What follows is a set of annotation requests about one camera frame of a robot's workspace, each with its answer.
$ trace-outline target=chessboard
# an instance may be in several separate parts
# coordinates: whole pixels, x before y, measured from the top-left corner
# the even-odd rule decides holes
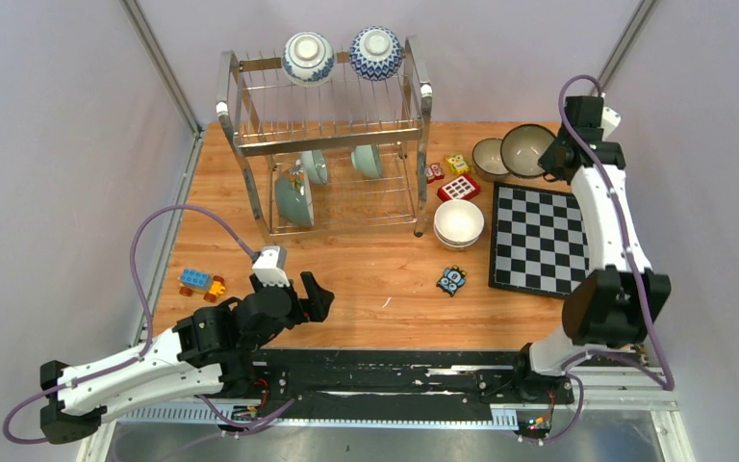
[[[567,297],[587,275],[588,240],[573,194],[495,183],[489,286]]]

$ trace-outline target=zigzag patterned bowl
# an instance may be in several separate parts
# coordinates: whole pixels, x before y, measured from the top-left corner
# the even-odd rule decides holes
[[[393,31],[370,26],[359,32],[349,47],[349,63],[366,80],[387,80],[403,62],[403,47]]]
[[[285,44],[282,68],[301,87],[317,87],[333,77],[336,54],[330,42],[315,32],[300,32]]]

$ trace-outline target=white wall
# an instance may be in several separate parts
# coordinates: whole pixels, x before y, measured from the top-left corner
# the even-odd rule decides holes
[[[739,2],[660,2],[607,101],[696,459],[739,460]]]
[[[77,445],[10,444],[2,419],[42,363],[130,340],[128,245],[174,197],[191,143],[119,2],[0,1],[0,461],[74,459]],[[147,274],[162,230],[141,246]],[[38,410],[13,431],[40,437]]]
[[[369,25],[420,38],[435,120],[555,120],[548,97],[599,73],[636,0],[140,0],[193,110],[216,120],[219,53],[281,53],[303,30],[346,49]]]

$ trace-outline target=dish rack shelf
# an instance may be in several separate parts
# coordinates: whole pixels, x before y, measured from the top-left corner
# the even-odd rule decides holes
[[[418,39],[408,37],[404,46],[403,65],[388,80],[361,79],[349,55],[339,51],[333,78],[312,88],[291,84],[275,51],[244,60],[232,51],[222,53],[217,117],[266,242],[388,225],[414,226],[416,236],[423,234],[432,87]],[[379,146],[383,178],[369,179],[353,169],[350,152],[362,144]],[[324,153],[330,178],[327,185],[311,186],[314,226],[302,228],[279,217],[273,182],[300,151],[311,149]],[[251,159],[257,156],[267,160],[267,172],[254,171]],[[263,178],[267,184],[260,188]]]

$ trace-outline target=red and white toy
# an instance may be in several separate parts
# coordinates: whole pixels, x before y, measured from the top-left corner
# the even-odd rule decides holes
[[[471,177],[464,173],[441,186],[438,197],[446,202],[451,199],[471,199],[480,194],[480,185],[474,183]]]
[[[431,183],[435,180],[443,180],[444,171],[441,170],[440,164],[432,164],[426,168],[426,183]]]

